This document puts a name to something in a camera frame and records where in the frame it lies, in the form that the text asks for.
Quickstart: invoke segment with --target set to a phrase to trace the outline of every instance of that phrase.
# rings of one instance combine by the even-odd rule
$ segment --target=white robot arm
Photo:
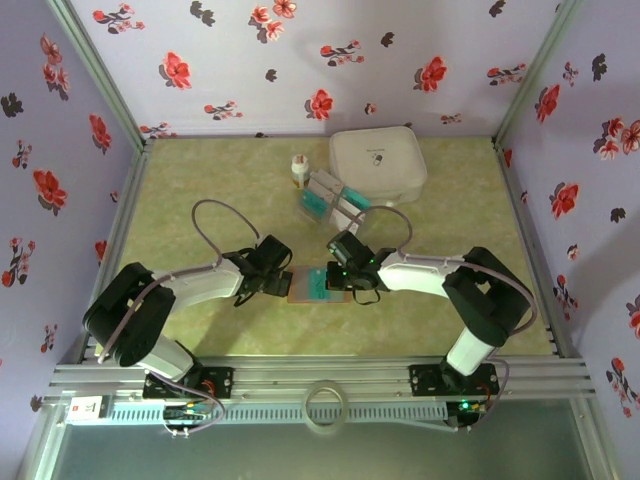
[[[509,336],[535,320],[529,290],[485,248],[474,247],[458,257],[406,255],[394,248],[374,254],[349,231],[336,235],[327,247],[337,260],[327,264],[329,290],[352,291],[356,301],[360,291],[374,291],[379,301],[378,291],[414,290],[453,303],[465,329],[441,364],[443,381],[452,389],[461,388]],[[479,285],[487,282],[483,292]],[[516,328],[530,307],[530,320]]]
[[[292,277],[284,269],[291,258],[291,250],[268,235],[255,248],[225,253],[219,263],[181,270],[182,275],[132,263],[96,299],[83,324],[107,350],[103,357],[110,353],[122,367],[138,364],[195,388],[202,383],[202,366],[186,348],[161,335],[167,317],[213,298],[237,297],[235,306],[240,306],[256,293],[284,297]]]

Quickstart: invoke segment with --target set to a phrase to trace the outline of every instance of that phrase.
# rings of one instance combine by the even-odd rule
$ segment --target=gray cable
[[[255,233],[256,238],[258,238],[258,239],[260,238],[260,233],[258,233],[258,230],[256,229],[256,227],[253,226],[253,224],[247,219],[247,217],[242,215],[238,210],[236,210],[232,206],[227,205],[226,203],[221,202],[220,200],[214,200],[214,199],[211,199],[211,198],[203,198],[202,200],[198,200],[196,203],[194,203],[193,207],[191,208],[191,221],[193,222],[193,226],[195,227],[196,231],[200,234],[200,236],[204,239],[204,241],[207,242],[207,244],[211,248],[213,248],[213,250],[215,250],[215,252],[218,254],[218,258],[216,260],[216,263],[214,265],[204,265],[204,266],[201,266],[201,267],[191,267],[191,268],[185,268],[185,269],[182,269],[182,270],[175,270],[173,272],[167,273],[166,275],[163,275],[162,277],[158,278],[157,280],[155,280],[152,283],[150,283],[149,285],[147,285],[142,290],[142,292],[140,292],[140,294],[136,297],[136,299],[133,301],[133,304],[131,304],[131,307],[129,307],[129,310],[127,310],[127,313],[124,314],[124,317],[122,317],[122,320],[120,320],[120,323],[114,329],[113,333],[109,337],[109,340],[107,340],[107,343],[105,343],[105,345],[104,345],[104,347],[102,349],[102,352],[100,353],[100,356],[98,357],[98,363],[99,364],[104,362],[105,358],[107,357],[107,355],[111,351],[111,348],[113,347],[113,344],[116,342],[116,340],[118,339],[118,337],[122,333],[122,330],[124,330],[124,328],[127,326],[127,323],[129,323],[129,320],[131,319],[131,317],[135,313],[136,309],[138,308],[138,305],[140,305],[142,303],[142,301],[149,294],[149,292],[151,292],[158,285],[160,285],[160,284],[162,284],[162,283],[164,283],[164,282],[166,282],[168,280],[171,280],[172,278],[180,278],[180,277],[185,277],[185,276],[188,276],[188,275],[194,275],[196,273],[208,272],[210,270],[213,270],[213,269],[217,268],[220,265],[220,263],[222,263],[222,252],[209,239],[209,237],[207,237],[207,235],[202,231],[202,229],[198,225],[198,221],[196,220],[196,210],[203,203],[215,203],[216,205],[221,205],[223,207],[228,208],[229,210],[234,212],[236,215],[238,215],[240,218],[242,218],[242,220],[244,220],[247,225],[249,225],[249,228],[251,228],[251,230],[253,230],[253,232]]]
[[[194,394],[194,395],[197,395],[197,396],[199,396],[199,397],[206,398],[207,400],[211,400],[211,402],[212,402],[212,403],[213,403],[213,405],[214,405],[213,409],[211,410],[211,421],[210,421],[210,422],[200,424],[200,425],[198,425],[198,426],[196,426],[196,427],[191,427],[191,428],[189,428],[189,429],[188,429],[187,431],[185,431],[185,432],[180,432],[180,431],[179,431],[179,430],[177,430],[177,429],[173,429],[173,430],[172,430],[172,429],[170,429],[170,428],[169,428],[169,426],[168,426],[166,423],[164,423],[164,424],[163,424],[163,425],[164,425],[164,428],[166,428],[166,429],[167,429],[167,430],[168,430],[172,435],[178,435],[178,436],[182,436],[182,437],[188,437],[188,436],[189,436],[189,434],[191,434],[191,433],[195,433],[195,432],[199,432],[200,430],[204,430],[205,428],[209,428],[209,427],[211,427],[211,426],[215,425],[216,423],[220,423],[220,422],[224,419],[224,417],[225,417],[225,415],[226,415],[226,413],[227,413],[227,412],[226,412],[226,409],[224,408],[224,405],[222,404],[222,402],[221,402],[220,400],[218,400],[216,397],[214,397],[214,396],[212,396],[212,395],[209,395],[209,394],[207,394],[207,393],[205,393],[205,392],[202,392],[202,391],[200,391],[200,390],[196,390],[196,389],[194,389],[194,388],[189,388],[189,387],[185,387],[184,385],[180,385],[179,383],[176,383],[176,382],[174,382],[174,381],[172,381],[172,380],[169,380],[168,378],[165,378],[165,377],[163,377],[162,375],[158,375],[158,374],[157,374],[157,373],[155,373],[155,372],[151,372],[151,371],[149,371],[149,373],[150,373],[151,375],[153,375],[154,377],[156,377],[156,378],[157,378],[158,380],[160,380],[161,382],[166,383],[167,385],[170,385],[170,386],[172,386],[173,388],[177,388],[177,389],[183,390],[183,391],[185,391],[185,392],[188,392],[188,393],[192,393],[192,394]],[[221,413],[220,413],[220,415],[218,415],[218,416],[214,416],[214,415],[213,415],[213,414],[214,414],[214,412],[215,412],[215,407],[216,407],[216,406],[218,406],[218,407],[220,408],[220,410],[221,410]]]
[[[256,239],[260,238],[260,233],[258,233],[258,230],[256,229],[256,227],[253,226],[253,223],[251,223],[249,221],[249,219],[247,217],[245,217],[244,215],[242,215],[238,210],[236,210],[235,208],[233,208],[231,205],[227,205],[224,202],[221,202],[220,200],[214,200],[212,198],[203,198],[202,200],[198,200],[196,203],[193,204],[193,207],[191,208],[191,223],[193,223],[194,228],[196,229],[196,231],[200,234],[200,236],[204,239],[205,242],[207,242],[207,245],[209,245],[211,248],[213,248],[213,250],[218,254],[218,260],[216,260],[216,267],[220,265],[220,263],[222,262],[222,252],[220,251],[220,249],[218,247],[216,247],[216,245],[209,239],[209,237],[207,237],[207,235],[202,231],[202,229],[200,228],[200,226],[198,225],[198,221],[196,220],[196,210],[198,209],[198,207],[200,205],[202,205],[203,203],[215,203],[216,205],[221,205],[223,207],[228,208],[229,210],[231,210],[233,213],[235,213],[236,215],[238,215],[242,220],[244,220],[244,222],[249,225],[249,228],[251,228],[251,230],[253,230],[253,233],[255,233],[256,235]]]
[[[468,430],[469,432],[471,432],[471,430],[475,430],[476,428],[478,428],[478,426],[482,425],[484,422],[487,421],[489,417],[491,417],[491,415],[493,415],[493,411],[498,406],[500,397],[502,397],[502,394],[504,393],[504,389],[507,386],[507,382],[509,381],[509,372],[510,372],[509,364],[505,360],[502,360],[501,358],[489,358],[488,360],[490,362],[497,362],[504,365],[504,378],[502,379],[502,385],[500,385],[500,390],[498,390],[496,398],[491,404],[491,406],[489,407],[489,410],[482,417],[480,417],[480,419],[473,426],[469,427],[469,430]]]
[[[407,236],[407,239],[404,242],[402,242],[400,245],[398,245],[398,253],[401,256],[405,256],[405,254],[402,252],[402,247],[406,247],[409,244],[409,242],[411,241],[411,239],[413,238],[413,226],[411,226],[411,221],[409,220],[409,217],[407,217],[400,210],[396,210],[393,207],[387,207],[386,205],[374,205],[373,207],[365,208],[364,210],[361,210],[360,212],[358,212],[358,214],[355,217],[353,217],[353,219],[349,223],[349,226],[345,230],[349,231],[349,229],[351,228],[353,223],[358,218],[360,218],[360,215],[364,215],[365,213],[370,212],[371,210],[388,210],[389,212],[393,212],[396,215],[399,215],[400,217],[402,217],[404,222],[407,224],[407,228],[409,229],[409,235]]]
[[[527,302],[529,302],[529,306],[531,307],[531,316],[529,317],[529,320],[527,320],[524,325],[516,328],[513,332],[511,332],[511,335],[510,335],[511,337],[524,332],[527,328],[533,325],[533,323],[536,321],[536,318],[538,318],[538,306],[536,305],[535,298],[533,298],[533,295],[531,295],[531,293],[529,293],[529,291],[525,287],[523,287],[519,282],[516,282],[514,279],[507,277],[506,275],[500,272],[496,272],[495,270],[492,270],[487,267],[483,267],[481,265],[476,265],[475,263],[459,262],[457,260],[450,260],[450,263],[457,263],[461,267],[466,267],[478,272],[486,273],[487,275],[490,275],[493,278],[496,278],[506,283],[510,287],[515,288],[520,293],[520,295],[522,295],[527,300]]]
[[[409,242],[411,241],[411,239],[413,238],[413,227],[411,225],[411,221],[409,220],[409,218],[402,213],[401,211],[393,208],[393,207],[387,207],[386,205],[375,205],[373,207],[369,207],[369,208],[365,208],[364,210],[360,211],[354,218],[353,220],[351,220],[351,223],[349,223],[349,226],[347,227],[347,230],[349,230],[349,228],[351,228],[351,225],[353,225],[353,223],[360,217],[360,215],[365,214],[368,211],[371,210],[387,210],[389,212],[393,212],[396,215],[400,216],[405,223],[407,224],[407,227],[409,229],[409,235],[407,236],[407,239],[402,242],[400,245],[398,245],[397,247],[397,251],[398,254],[400,255],[400,258],[402,258],[402,260],[407,260],[407,258],[409,257],[408,254],[404,253],[402,251],[402,249],[404,247],[406,247]],[[430,260],[437,260],[439,257],[427,257],[427,256],[422,256],[422,255],[411,255],[411,257],[413,258],[424,258],[424,259],[430,259]],[[531,306],[531,316],[529,317],[529,320],[527,320],[525,322],[524,325],[522,325],[521,327],[516,328],[513,332],[511,332],[511,337],[514,335],[517,335],[519,333],[524,332],[525,330],[527,330],[529,327],[531,327],[531,325],[534,324],[534,322],[536,321],[536,319],[538,318],[538,307],[536,305],[536,301],[535,298],[533,298],[533,295],[531,295],[529,293],[529,291],[523,287],[522,285],[520,285],[519,282],[516,282],[515,280],[513,280],[510,277],[507,277],[506,275],[503,275],[500,272],[496,272],[495,270],[492,270],[490,268],[487,267],[483,267],[481,265],[476,265],[474,263],[469,263],[469,262],[463,262],[463,261],[459,261],[459,260],[455,260],[455,259],[447,259],[447,262],[450,264],[457,264],[461,267],[466,267],[466,268],[471,268],[472,270],[478,271],[478,272],[482,272],[482,273],[486,273],[487,275],[490,275],[504,283],[506,283],[507,285],[515,288],[526,300],[527,302],[529,302],[529,305]]]
[[[394,420],[391,423],[397,423],[399,425],[409,425],[411,427],[427,428],[430,430],[438,430],[440,432],[457,433],[458,427],[451,427],[449,425],[438,425],[437,423],[422,422],[420,420]]]
[[[122,317],[122,320],[120,320],[120,323],[118,324],[118,326],[113,330],[113,333],[109,337],[109,340],[107,340],[107,343],[104,344],[104,347],[102,348],[102,352],[100,353],[100,356],[98,357],[98,363],[103,363],[104,362],[105,358],[107,357],[107,355],[111,351],[111,348],[113,347],[113,344],[116,342],[116,340],[118,339],[118,337],[122,333],[122,330],[124,330],[124,328],[127,326],[127,323],[129,323],[129,320],[131,320],[131,317],[136,312],[136,309],[138,308],[138,305],[140,305],[142,303],[144,298],[149,294],[149,292],[151,292],[151,290],[153,290],[158,285],[160,285],[160,284],[162,284],[162,283],[164,283],[167,280],[170,280],[172,278],[180,278],[180,277],[185,277],[185,276],[188,276],[188,275],[193,275],[193,274],[196,274],[196,273],[208,272],[209,270],[213,270],[214,268],[215,268],[215,266],[213,266],[213,265],[204,265],[202,267],[192,267],[192,268],[185,268],[183,270],[176,270],[174,272],[167,273],[166,275],[163,275],[162,277],[154,280],[149,285],[147,285],[142,290],[142,292],[140,292],[138,294],[136,299],[133,301],[133,303],[129,307],[129,310],[127,310],[127,313],[125,313],[124,317]]]

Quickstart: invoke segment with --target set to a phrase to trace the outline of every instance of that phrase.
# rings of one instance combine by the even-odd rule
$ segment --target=small bottle
[[[296,155],[291,159],[291,174],[293,183],[299,189],[309,184],[309,160],[304,155]]]

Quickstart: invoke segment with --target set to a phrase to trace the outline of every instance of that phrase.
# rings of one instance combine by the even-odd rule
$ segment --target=glass panel
[[[214,426],[189,439],[160,426],[69,426],[53,478],[589,479],[567,402],[505,402],[471,434],[347,424]]]

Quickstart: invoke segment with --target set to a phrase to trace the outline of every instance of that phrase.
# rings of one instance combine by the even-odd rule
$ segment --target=aluminum frame
[[[98,276],[93,298],[102,291],[106,283],[115,276],[129,231],[137,198],[148,161],[152,143],[143,143],[135,128],[130,112],[106,72],[95,48],[78,21],[73,8],[66,0],[48,0],[58,20],[74,42],[85,65],[98,84],[109,105],[118,116],[129,139],[140,152],[129,172],[121,205],[109,237],[110,254]],[[505,132],[519,114],[521,105],[530,93],[531,85],[540,75],[550,54],[567,30],[571,19],[583,0],[563,2],[556,21],[547,34],[530,73],[525,79],[516,99],[510,107],[499,129],[495,142],[497,156],[502,155],[499,143]],[[543,317],[548,321],[547,331],[551,341],[557,345],[557,355],[541,357],[501,357],[511,367],[511,378],[503,401],[518,399],[543,400],[565,398],[571,402],[589,468],[594,479],[614,480],[619,478],[612,442],[603,427],[602,415],[595,398],[589,373],[584,362],[576,357],[568,335],[562,329],[557,309],[549,300],[548,275],[544,260],[538,257],[535,245],[538,242],[535,230],[519,214],[514,188],[506,182],[503,162],[500,162],[505,186],[509,193],[514,218],[523,243],[529,269],[534,280],[534,289],[541,304]],[[99,366],[92,357],[95,342],[85,341],[82,358],[84,364],[59,365],[51,380],[45,405],[40,412],[33,431],[19,478],[48,479],[53,473],[60,445],[64,437],[66,409],[72,395],[110,394],[116,402],[144,403],[141,398],[144,372],[140,368],[123,369],[109,365]],[[439,357],[219,357],[206,358],[207,365],[228,365],[236,368],[235,384],[227,404],[286,404],[297,402],[306,389],[318,380],[340,382],[350,401],[394,402],[411,404],[407,366],[416,363],[437,363]],[[503,367],[496,366],[500,375]],[[319,400],[329,400],[322,394]],[[443,398],[431,397],[438,401]]]

